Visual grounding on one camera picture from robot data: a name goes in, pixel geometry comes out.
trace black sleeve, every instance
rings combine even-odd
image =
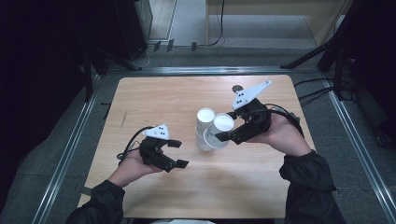
[[[285,156],[279,170],[289,180],[285,223],[346,223],[332,196],[336,190],[329,164],[315,151]]]
[[[90,201],[74,210],[66,220],[66,224],[121,223],[124,194],[122,188],[105,180],[92,189]]]

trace human hand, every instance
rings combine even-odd
[[[134,150],[128,154],[117,170],[107,180],[124,188],[143,175],[159,173],[161,171],[156,166],[144,164],[140,156],[140,151]]]
[[[299,157],[310,153],[312,149],[297,129],[283,116],[271,114],[271,126],[248,143],[264,143],[287,155]]]

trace wearable robotic hand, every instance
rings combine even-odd
[[[142,132],[146,138],[142,141],[142,143],[140,143],[138,148],[133,148],[134,139]],[[174,168],[186,168],[187,164],[189,164],[188,161],[174,161],[163,154],[161,147],[165,145],[168,145],[169,147],[180,147],[181,142],[169,139],[169,132],[166,124],[157,127],[146,127],[141,129],[134,135],[134,137],[132,137],[124,152],[120,153],[117,158],[120,160],[120,163],[122,163],[130,151],[139,149],[143,163],[146,165],[152,164],[162,170],[165,170],[167,173],[169,173]]]
[[[233,112],[227,113],[233,119],[243,119],[245,123],[229,132],[217,133],[216,137],[221,141],[232,140],[237,145],[246,142],[250,138],[265,133],[271,126],[271,114],[276,113],[286,117],[293,124],[302,136],[303,130],[300,126],[300,119],[293,113],[279,105],[263,105],[256,96],[271,85],[271,80],[267,80],[260,85],[243,90],[241,86],[233,86],[235,98],[233,100]]]

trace aluminum rail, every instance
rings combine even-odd
[[[329,80],[324,81],[324,86],[330,87],[332,86],[332,83]],[[332,104],[346,129],[346,133],[355,149],[356,155],[361,162],[361,166],[372,185],[382,209],[384,210],[385,216],[389,223],[396,223],[396,205],[394,199],[381,174],[376,169],[375,163],[371,159],[369,151],[362,142],[359,132],[353,124],[351,117],[347,113],[344,102],[340,102],[334,92],[330,92],[329,95],[332,100]]]
[[[102,84],[101,77],[96,75],[93,84],[95,87],[99,87]],[[59,192],[59,188],[61,187],[62,182],[64,181],[64,176],[67,172],[67,168],[69,167],[70,161],[73,158],[73,154],[76,150],[78,140],[81,136],[82,131],[84,130],[88,116],[91,113],[93,104],[96,99],[96,95],[97,95],[97,91],[94,91],[90,101],[86,102],[81,110],[76,126],[74,127],[73,132],[71,133],[67,145],[64,149],[64,153],[58,163],[58,166],[56,167],[52,179],[47,185],[44,196],[35,213],[35,217],[32,221],[33,224],[46,223],[47,217],[50,213],[50,209]]]
[[[317,73],[318,69],[314,65],[301,66],[295,69],[280,69],[279,66],[208,66],[208,67],[153,67],[143,68],[140,71],[128,71],[125,68],[111,64],[109,73],[128,74],[136,76],[242,76],[242,75],[263,75],[263,74],[287,74],[287,73]]]

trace stacked cups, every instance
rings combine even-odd
[[[228,132],[233,129],[234,121],[228,114],[215,114],[211,108],[202,108],[197,113],[195,128],[197,145],[202,151],[211,151],[226,147],[228,141],[221,142],[216,133]]]

